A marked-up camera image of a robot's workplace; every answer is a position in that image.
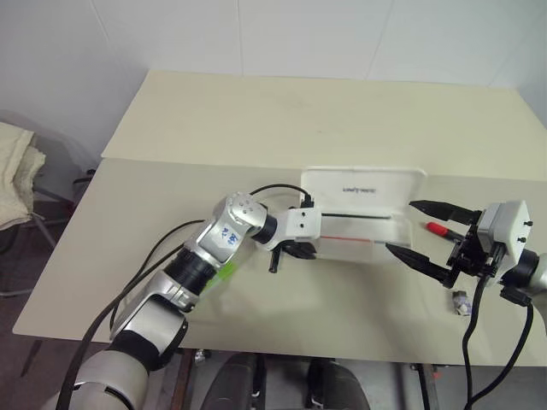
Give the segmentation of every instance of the black cable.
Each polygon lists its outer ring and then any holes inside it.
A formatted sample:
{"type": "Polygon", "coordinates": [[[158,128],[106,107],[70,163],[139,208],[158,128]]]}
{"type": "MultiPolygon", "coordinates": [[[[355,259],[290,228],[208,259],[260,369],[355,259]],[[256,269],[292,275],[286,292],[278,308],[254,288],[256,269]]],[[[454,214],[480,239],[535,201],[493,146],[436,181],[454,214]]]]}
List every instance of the black cable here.
{"type": "Polygon", "coordinates": [[[311,195],[304,189],[304,188],[300,188],[299,186],[296,186],[296,185],[291,185],[291,184],[270,184],[270,185],[264,185],[264,186],[261,186],[260,188],[257,188],[253,191],[250,192],[250,195],[255,195],[257,194],[258,192],[262,192],[263,190],[269,190],[271,188],[289,188],[290,190],[297,190],[298,192],[302,192],[305,196],[308,196],[311,198],[311,195]]]}
{"type": "MultiPolygon", "coordinates": [[[[166,233],[165,235],[163,235],[163,237],[160,238],[159,241],[156,242],[156,245],[154,245],[154,248],[152,248],[152,250],[148,253],[148,255],[146,256],[146,258],[144,259],[144,262],[143,264],[141,265],[141,267],[138,269],[137,273],[135,273],[133,275],[133,277],[129,280],[129,282],[127,283],[126,286],[128,286],[133,280],[135,280],[136,278],[138,278],[138,276],[143,272],[143,270],[146,268],[146,265],[148,265],[148,262],[150,262],[150,259],[152,258],[152,256],[154,255],[154,253],[156,252],[156,250],[160,247],[160,245],[168,238],[170,237],[171,235],[173,235],[176,231],[182,229],[182,228],[185,228],[187,227],[188,225],[193,225],[193,224],[198,224],[198,223],[201,223],[203,222],[204,220],[191,220],[190,222],[185,222],[184,224],[180,224],[178,226],[175,226],[171,231],[169,231],[168,233],[166,233]]],[[[115,318],[116,318],[116,313],[118,312],[118,308],[120,307],[120,304],[116,304],[116,306],[114,306],[114,309],[112,309],[112,314],[110,315],[110,323],[109,323],[109,327],[110,327],[110,330],[112,330],[112,328],[114,327],[114,322],[115,322],[115,318]]]]}
{"type": "Polygon", "coordinates": [[[511,357],[509,358],[507,365],[505,365],[505,367],[499,373],[499,375],[490,384],[488,384],[488,386],[486,386],[479,393],[474,395],[471,398],[471,400],[468,400],[468,403],[465,405],[465,410],[470,410],[472,408],[472,405],[476,401],[480,400],[485,395],[491,393],[507,377],[511,369],[513,369],[515,362],[519,358],[519,355],[521,354],[522,349],[524,348],[526,340],[528,339],[528,335],[530,334],[530,330],[532,329],[532,322],[533,322],[533,305],[530,303],[529,305],[526,306],[526,323],[524,324],[524,328],[522,329],[521,337],[519,338],[519,342],[516,344],[515,350],[513,351],[513,354],[511,355],[511,357]]]}
{"type": "Polygon", "coordinates": [[[462,339],[462,352],[463,352],[463,361],[465,363],[465,376],[468,385],[468,401],[473,397],[473,375],[471,374],[471,363],[469,362],[469,339],[475,327],[477,326],[477,320],[479,319],[479,307],[480,299],[482,298],[482,293],[485,290],[486,282],[488,281],[488,275],[483,276],[479,279],[477,287],[475,288],[475,294],[473,295],[473,306],[471,307],[471,320],[469,321],[468,328],[465,330],[465,334],[462,339]]]}
{"type": "MultiPolygon", "coordinates": [[[[171,235],[172,233],[174,233],[181,227],[188,226],[190,224],[196,224],[199,222],[203,222],[203,220],[193,220],[191,222],[186,222],[185,224],[182,224],[180,226],[177,226],[176,228],[173,228],[170,232],[168,232],[168,234],[164,235],[158,241],[158,243],[156,243],[152,251],[150,251],[150,253],[146,257],[143,265],[145,266],[145,263],[150,261],[150,257],[153,255],[154,250],[156,250],[159,244],[163,242],[169,235],[171,235]]],[[[74,383],[76,382],[78,371],[84,359],[85,352],[87,348],[89,347],[89,344],[91,343],[93,336],[97,332],[97,329],[101,325],[103,320],[106,319],[110,311],[112,311],[115,307],[117,307],[120,304],[121,300],[123,300],[123,298],[129,294],[129,292],[131,292],[139,283],[141,283],[143,279],[145,279],[148,275],[154,272],[164,261],[166,261],[172,255],[174,255],[179,250],[181,250],[183,246],[184,246],[184,243],[182,243],[181,245],[177,246],[175,249],[168,252],[159,261],[154,263],[151,267],[149,267],[145,271],[142,271],[140,274],[133,276],[131,281],[126,285],[126,287],[121,291],[121,293],[117,297],[115,297],[114,300],[112,300],[112,302],[110,302],[107,305],[107,307],[105,307],[101,311],[101,313],[95,318],[95,320],[93,320],[93,322],[91,323],[91,325],[85,332],[85,335],[82,337],[82,340],[79,343],[79,346],[76,349],[76,352],[74,353],[74,356],[72,360],[70,361],[70,364],[68,365],[67,372],[65,373],[65,378],[62,382],[61,391],[59,392],[59,398],[57,399],[56,410],[68,410],[68,407],[70,406],[70,399],[72,398],[72,393],[74,390],[74,383]]]]}

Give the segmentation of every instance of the towel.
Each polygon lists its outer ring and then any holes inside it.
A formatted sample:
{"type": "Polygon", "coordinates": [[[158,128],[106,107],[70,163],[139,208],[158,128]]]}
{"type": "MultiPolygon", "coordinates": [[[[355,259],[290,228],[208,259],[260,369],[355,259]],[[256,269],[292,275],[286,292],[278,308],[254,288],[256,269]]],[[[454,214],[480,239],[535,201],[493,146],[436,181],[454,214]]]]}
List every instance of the towel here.
{"type": "Polygon", "coordinates": [[[32,181],[45,162],[33,135],[0,122],[0,231],[31,219],[32,181]]]}

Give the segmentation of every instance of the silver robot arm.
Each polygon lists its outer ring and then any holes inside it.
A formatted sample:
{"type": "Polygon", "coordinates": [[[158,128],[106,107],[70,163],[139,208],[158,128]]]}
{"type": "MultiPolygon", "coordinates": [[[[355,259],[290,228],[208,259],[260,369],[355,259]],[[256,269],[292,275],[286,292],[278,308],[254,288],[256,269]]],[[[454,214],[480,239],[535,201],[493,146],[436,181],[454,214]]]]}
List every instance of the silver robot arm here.
{"type": "MultiPolygon", "coordinates": [[[[294,209],[287,212],[295,214],[294,209]]],[[[321,212],[306,208],[306,214],[314,221],[309,237],[319,236],[321,212]]],[[[302,225],[296,217],[281,218],[278,225],[278,220],[248,194],[238,192],[220,201],[211,219],[123,310],[115,321],[109,347],[83,363],[69,408],[141,408],[149,373],[165,366],[173,356],[188,328],[185,313],[194,308],[208,281],[234,256],[244,237],[252,237],[267,249],[294,238],[288,223],[302,225]]],[[[57,397],[43,409],[56,408],[57,397]]]]}

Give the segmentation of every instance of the floor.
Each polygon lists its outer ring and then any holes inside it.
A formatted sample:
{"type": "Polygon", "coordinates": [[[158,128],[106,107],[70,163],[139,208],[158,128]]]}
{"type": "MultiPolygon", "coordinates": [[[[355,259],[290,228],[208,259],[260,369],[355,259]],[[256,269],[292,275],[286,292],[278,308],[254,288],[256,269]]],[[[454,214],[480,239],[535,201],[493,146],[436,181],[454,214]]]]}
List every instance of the floor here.
{"type": "MultiPolygon", "coordinates": [[[[44,205],[43,214],[51,210],[44,205]]],[[[60,237],[62,226],[52,227],[60,237]]],[[[0,255],[0,290],[33,287],[50,255],[50,248],[36,229],[21,229],[14,247],[0,255]]],[[[62,382],[77,343],[14,335],[11,329],[26,303],[27,296],[0,299],[0,408],[35,409],[54,395],[62,382]]],[[[93,353],[103,345],[91,346],[93,353]]],[[[189,410],[198,410],[218,369],[230,353],[213,352],[191,377],[189,410]]],[[[422,409],[417,373],[408,365],[341,360],[360,380],[373,410],[422,409]]],[[[169,409],[179,366],[179,356],[168,367],[153,373],[145,409],[169,409]]],[[[306,359],[268,356],[266,405],[268,409],[299,408],[305,394],[306,359]]],[[[484,385],[499,372],[494,367],[475,367],[476,385],[484,385]]],[[[516,368],[503,386],[480,401],[476,409],[544,408],[547,402],[547,371],[541,367],[516,368]]],[[[460,366],[439,369],[438,397],[443,410],[461,409],[465,396],[464,372],[460,366]]]]}

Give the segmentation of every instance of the red marker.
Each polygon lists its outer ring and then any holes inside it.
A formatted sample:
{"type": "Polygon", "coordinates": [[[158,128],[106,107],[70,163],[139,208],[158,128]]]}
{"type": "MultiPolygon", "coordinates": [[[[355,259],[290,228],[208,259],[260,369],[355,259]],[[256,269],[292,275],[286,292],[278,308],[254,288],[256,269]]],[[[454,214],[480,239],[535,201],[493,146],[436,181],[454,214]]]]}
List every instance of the red marker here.
{"type": "Polygon", "coordinates": [[[461,242],[464,238],[464,236],[460,235],[458,232],[454,232],[448,229],[446,226],[436,224],[435,222],[428,222],[426,225],[426,229],[429,232],[432,232],[435,235],[439,235],[440,237],[448,239],[452,242],[461,242]]]}

